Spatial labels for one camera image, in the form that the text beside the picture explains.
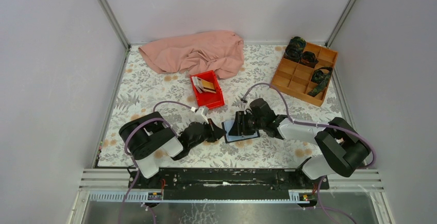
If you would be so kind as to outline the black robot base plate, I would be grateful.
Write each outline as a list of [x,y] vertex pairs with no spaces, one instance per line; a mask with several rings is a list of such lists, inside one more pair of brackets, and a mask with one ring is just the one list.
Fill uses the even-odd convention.
[[128,186],[156,189],[164,200],[287,200],[292,190],[315,193],[328,180],[311,180],[294,169],[161,168],[151,178],[135,177]]

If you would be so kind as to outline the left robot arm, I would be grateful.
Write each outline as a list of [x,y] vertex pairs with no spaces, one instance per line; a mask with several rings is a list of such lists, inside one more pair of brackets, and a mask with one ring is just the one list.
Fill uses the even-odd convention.
[[133,159],[134,166],[141,173],[140,182],[147,188],[156,187],[160,181],[155,151],[162,150],[177,161],[197,145],[214,143],[225,133],[210,118],[204,122],[192,122],[182,132],[176,133],[159,112],[130,121],[119,129],[125,152]]

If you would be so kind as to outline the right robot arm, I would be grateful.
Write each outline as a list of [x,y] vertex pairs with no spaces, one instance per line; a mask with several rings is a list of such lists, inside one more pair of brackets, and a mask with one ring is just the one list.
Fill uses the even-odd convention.
[[346,120],[336,117],[326,125],[290,120],[287,115],[275,114],[262,98],[252,101],[249,109],[237,111],[234,120],[225,121],[222,126],[227,143],[257,137],[263,131],[272,138],[317,145],[321,154],[302,162],[295,176],[296,184],[303,189],[310,188],[322,176],[350,177],[371,153],[369,145],[356,136]]

